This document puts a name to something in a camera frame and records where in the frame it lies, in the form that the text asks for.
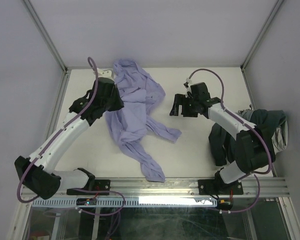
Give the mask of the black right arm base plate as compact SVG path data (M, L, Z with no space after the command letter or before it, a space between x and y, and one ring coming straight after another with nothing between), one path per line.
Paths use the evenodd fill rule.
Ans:
M234 181L230 184L226 184L221 182L217 182L216 179L199 179L198 183L198 191L200 195L230 195L231 193L234 196L243 195L243 186L240 182Z

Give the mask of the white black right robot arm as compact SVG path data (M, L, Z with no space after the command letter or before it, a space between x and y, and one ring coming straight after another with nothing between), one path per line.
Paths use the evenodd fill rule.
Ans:
M271 170L275 155L267 127L251 123L229 110L219 97L211 97L204 82L191 85L187 94L175 94L169 115L188 118L203 115L235 140L233 162L215 174L213 187L216 192L226 193L233 182L260 168L267 166Z

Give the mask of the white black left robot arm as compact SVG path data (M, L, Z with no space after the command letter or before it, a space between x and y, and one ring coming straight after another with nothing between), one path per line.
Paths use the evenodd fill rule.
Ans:
M92 193L96 179L92 173L84 168L73 171L56 171L55 168L73 142L96 120L105 112L118 111L123 106L114 80L97 77L92 89L69 107L61 127L30 156L19 156L15 160L19 184L44 200L61 190Z

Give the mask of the lilac purple jacket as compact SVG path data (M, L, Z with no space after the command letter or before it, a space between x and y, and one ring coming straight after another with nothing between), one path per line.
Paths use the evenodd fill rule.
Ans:
M181 136L180 130L167 127L150 116L162 103L166 93L134 60L116 60L113 71L124 107L106 112L109 134L123 154L139 162L147 181L163 183L166 177L162 168L146 153L141 140L148 131L173 143Z

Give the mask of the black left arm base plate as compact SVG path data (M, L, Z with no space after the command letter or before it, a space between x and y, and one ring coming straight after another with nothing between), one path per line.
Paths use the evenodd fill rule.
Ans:
M110 179L95 179L93 182L88 182L83 188L71 188L66 190L69 196L108 196L111 188Z

